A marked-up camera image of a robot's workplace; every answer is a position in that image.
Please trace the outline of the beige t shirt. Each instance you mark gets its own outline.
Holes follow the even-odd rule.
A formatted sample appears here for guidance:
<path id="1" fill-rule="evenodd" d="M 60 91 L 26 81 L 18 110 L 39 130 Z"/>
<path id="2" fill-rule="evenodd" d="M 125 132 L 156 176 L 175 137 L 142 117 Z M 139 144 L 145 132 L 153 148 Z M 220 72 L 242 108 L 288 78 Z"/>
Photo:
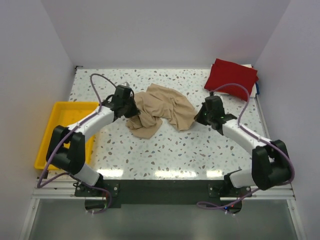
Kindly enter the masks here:
<path id="1" fill-rule="evenodd" d="M 187 131 L 197 114 L 180 92 L 152 83 L 146 91 L 134 95 L 140 114 L 129 118 L 126 127 L 137 138 L 150 139 L 166 119 L 177 131 Z"/>

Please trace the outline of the red t shirt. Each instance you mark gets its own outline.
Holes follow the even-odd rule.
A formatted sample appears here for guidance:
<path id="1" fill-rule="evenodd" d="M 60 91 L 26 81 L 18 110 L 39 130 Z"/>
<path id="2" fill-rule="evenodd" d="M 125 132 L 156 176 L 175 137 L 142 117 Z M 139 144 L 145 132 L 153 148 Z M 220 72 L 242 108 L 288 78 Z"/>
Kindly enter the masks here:
<path id="1" fill-rule="evenodd" d="M 232 95 L 243 101 L 248 100 L 246 92 L 239 86 L 226 84 L 238 84 L 243 86 L 251 95 L 253 86 L 258 81 L 258 71 L 252 67 L 243 66 L 234 62 L 217 58 L 211 66 L 211 71 L 204 89 Z"/>

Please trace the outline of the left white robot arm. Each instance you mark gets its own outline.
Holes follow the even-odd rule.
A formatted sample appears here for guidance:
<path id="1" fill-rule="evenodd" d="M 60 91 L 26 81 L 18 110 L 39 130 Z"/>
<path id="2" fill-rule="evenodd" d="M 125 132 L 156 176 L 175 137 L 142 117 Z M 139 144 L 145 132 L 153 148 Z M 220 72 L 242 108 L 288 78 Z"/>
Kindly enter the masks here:
<path id="1" fill-rule="evenodd" d="M 64 170 L 86 184 L 86 191 L 99 196 L 104 190 L 103 176 L 86 163 L 86 143 L 105 126 L 121 117 L 131 118 L 140 113 L 134 91 L 125 85 L 115 87 L 114 94 L 87 116 L 68 126 L 58 125 L 53 129 L 46 154 L 46 167 Z"/>

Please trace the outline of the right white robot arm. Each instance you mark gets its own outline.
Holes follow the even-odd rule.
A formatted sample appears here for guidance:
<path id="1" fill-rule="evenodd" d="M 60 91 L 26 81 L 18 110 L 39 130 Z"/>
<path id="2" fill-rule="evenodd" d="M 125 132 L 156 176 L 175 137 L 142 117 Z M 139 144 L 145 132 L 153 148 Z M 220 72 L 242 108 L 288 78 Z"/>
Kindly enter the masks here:
<path id="1" fill-rule="evenodd" d="M 205 98 L 194 120 L 211 126 L 222 136 L 236 142 L 251 156 L 251 168 L 240 169 L 224 176 L 223 192 L 235 196 L 241 188 L 257 186 L 268 190 L 274 186 L 291 183 L 295 172 L 290 161 L 286 144 L 281 140 L 272 141 L 242 125 L 239 118 L 226 114 L 222 99 L 217 95 Z"/>

